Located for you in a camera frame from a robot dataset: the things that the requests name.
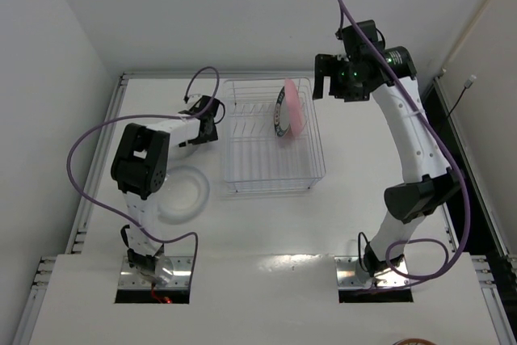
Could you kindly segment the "pink plate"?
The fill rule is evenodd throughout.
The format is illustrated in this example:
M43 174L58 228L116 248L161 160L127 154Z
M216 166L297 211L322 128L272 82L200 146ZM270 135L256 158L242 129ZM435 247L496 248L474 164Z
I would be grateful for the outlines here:
M292 134L294 137L299 137L305 126L305 116L300 101L298 88L292 79L285 79L284 92Z

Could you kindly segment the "green rimmed white plate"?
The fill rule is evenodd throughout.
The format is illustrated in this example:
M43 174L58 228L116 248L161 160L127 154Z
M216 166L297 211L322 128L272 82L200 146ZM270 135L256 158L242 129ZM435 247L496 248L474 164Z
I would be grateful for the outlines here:
M274 130L277 137L284 137L291 125L285 88L282 87L275 101L273 113Z

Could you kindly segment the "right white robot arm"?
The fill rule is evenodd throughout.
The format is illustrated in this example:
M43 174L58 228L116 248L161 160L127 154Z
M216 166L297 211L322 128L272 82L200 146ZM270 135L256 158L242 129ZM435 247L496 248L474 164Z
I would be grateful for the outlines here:
M385 116L401 163L402 183L385 189L387 213L364 250L359 266L373 277L397 266L406 244L426 217L460 188L457 174L427 131L418 101L416 68L409 51L386 48L374 21L341 27L336 32L346 56L331 70L331 95L354 101L374 99Z

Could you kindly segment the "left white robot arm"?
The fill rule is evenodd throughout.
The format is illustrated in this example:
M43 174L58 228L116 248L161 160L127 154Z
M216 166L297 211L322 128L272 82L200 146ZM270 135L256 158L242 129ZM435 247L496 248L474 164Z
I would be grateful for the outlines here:
M209 95L186 90L175 115L129 117L111 164L128 212L121 235L129 266L157 283L171 274L159 223L205 208L208 178L179 164L203 145L224 142L223 180L232 193L276 195L320 182L318 95L306 78L234 79Z

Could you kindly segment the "brown bowl at edge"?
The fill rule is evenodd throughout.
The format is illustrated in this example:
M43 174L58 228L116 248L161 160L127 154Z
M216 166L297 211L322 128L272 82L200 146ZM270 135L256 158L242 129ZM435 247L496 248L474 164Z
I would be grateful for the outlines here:
M393 343L393 345L436 345L436 343L427 339L408 338L398 340L395 343Z

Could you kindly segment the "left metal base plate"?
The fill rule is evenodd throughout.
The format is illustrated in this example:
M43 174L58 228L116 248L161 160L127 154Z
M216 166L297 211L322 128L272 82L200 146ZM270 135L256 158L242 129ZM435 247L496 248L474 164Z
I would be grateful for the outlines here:
M162 256L153 271L132 265L124 257L118 279L118 289L143 290L153 284L158 290L187 290L191 281L192 257Z

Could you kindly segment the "metal base plate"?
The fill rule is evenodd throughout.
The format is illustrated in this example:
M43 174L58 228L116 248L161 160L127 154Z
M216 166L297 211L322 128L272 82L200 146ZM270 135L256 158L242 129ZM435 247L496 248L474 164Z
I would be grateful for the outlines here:
M390 268L371 277L360 267L357 256L336 256L334 263L339 291L399 288L410 283L409 279Z
M153 284L158 290L187 290L191 281L192 257L162 256L153 271L132 265L124 257L118 279L118 289L143 290Z

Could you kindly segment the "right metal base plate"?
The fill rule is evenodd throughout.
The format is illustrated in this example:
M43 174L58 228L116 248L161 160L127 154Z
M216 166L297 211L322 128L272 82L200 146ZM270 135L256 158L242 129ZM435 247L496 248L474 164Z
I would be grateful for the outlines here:
M360 267L357 256L336 256L334 263L339 291L399 288L410 283L409 279L390 268L371 277Z

